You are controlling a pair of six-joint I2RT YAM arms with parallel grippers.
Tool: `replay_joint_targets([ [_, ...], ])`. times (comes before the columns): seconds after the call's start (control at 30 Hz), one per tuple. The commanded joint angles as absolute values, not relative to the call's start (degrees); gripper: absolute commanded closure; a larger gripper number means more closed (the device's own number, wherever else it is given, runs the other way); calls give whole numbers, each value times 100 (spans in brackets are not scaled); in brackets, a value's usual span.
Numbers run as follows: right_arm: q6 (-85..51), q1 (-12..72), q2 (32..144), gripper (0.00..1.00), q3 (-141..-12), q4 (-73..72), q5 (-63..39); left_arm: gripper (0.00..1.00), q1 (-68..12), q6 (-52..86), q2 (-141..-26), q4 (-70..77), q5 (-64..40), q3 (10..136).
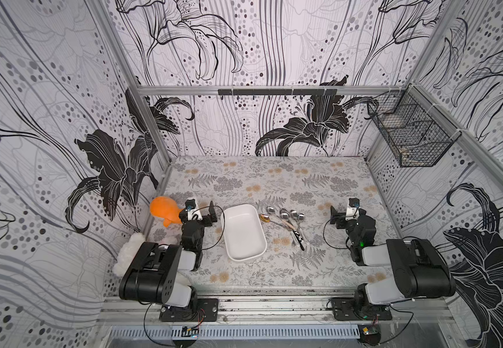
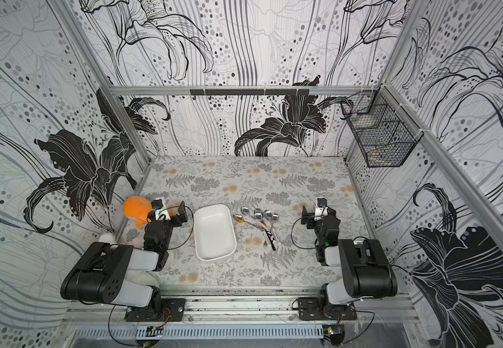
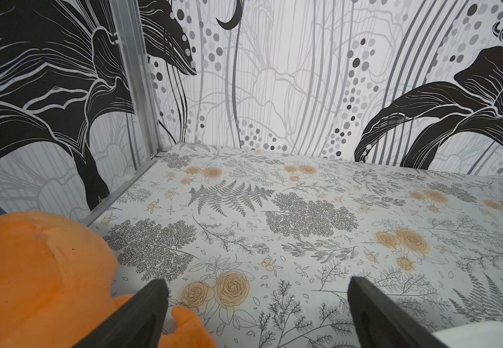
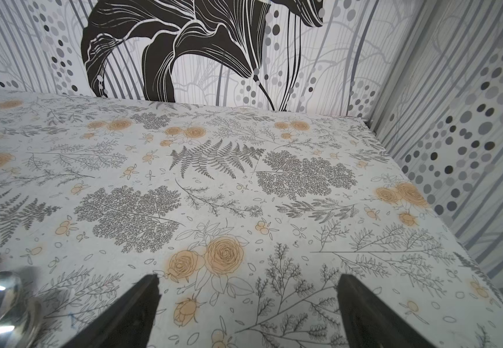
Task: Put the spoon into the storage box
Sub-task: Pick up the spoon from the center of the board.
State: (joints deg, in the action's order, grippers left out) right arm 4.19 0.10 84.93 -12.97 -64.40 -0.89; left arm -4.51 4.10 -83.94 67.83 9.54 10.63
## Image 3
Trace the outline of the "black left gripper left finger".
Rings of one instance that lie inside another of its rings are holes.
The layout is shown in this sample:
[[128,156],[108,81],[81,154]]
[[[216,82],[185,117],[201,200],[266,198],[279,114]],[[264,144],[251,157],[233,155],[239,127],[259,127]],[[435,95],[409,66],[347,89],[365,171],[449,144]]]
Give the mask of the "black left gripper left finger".
[[75,346],[157,347],[168,309],[164,279],[150,281]]

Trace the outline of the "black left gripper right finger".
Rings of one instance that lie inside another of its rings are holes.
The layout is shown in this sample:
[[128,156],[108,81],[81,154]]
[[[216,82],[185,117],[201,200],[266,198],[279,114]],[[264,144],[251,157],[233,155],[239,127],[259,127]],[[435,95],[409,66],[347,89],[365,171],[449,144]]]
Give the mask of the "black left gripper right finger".
[[446,346],[366,278],[352,277],[347,297],[361,347]]

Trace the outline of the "white rectangular storage box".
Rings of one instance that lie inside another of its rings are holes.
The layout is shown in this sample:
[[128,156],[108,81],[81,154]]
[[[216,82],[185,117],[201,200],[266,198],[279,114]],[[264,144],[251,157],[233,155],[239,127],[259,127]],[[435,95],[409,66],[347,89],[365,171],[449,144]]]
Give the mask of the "white rectangular storage box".
[[497,321],[457,326],[433,335],[447,347],[503,348],[503,323]]

